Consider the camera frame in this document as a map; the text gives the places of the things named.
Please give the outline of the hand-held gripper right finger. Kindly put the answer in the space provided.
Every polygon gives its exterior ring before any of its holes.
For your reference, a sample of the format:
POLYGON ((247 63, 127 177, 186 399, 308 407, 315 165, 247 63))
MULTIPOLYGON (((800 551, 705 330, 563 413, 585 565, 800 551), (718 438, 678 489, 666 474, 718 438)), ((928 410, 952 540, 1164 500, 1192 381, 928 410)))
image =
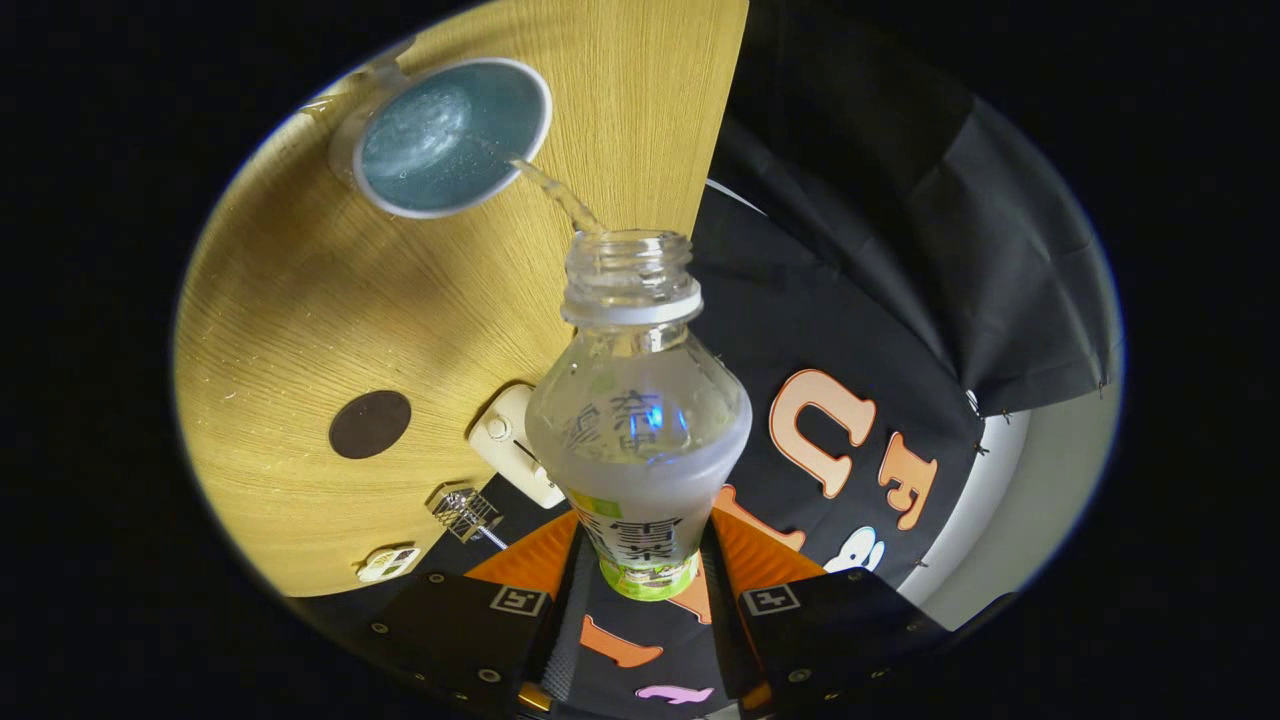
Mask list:
POLYGON ((700 551, 719 674, 742 714, 841 714, 945 647, 946 630, 873 571, 828 573, 719 509, 700 551))

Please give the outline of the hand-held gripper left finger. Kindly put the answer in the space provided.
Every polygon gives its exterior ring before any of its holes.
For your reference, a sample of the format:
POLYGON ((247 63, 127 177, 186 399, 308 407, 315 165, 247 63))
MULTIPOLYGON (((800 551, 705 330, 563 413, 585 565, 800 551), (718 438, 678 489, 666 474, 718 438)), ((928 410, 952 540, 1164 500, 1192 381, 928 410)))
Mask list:
POLYGON ((448 716, 550 715, 584 542, 564 512, 465 574, 430 570, 372 615, 372 656, 448 716))

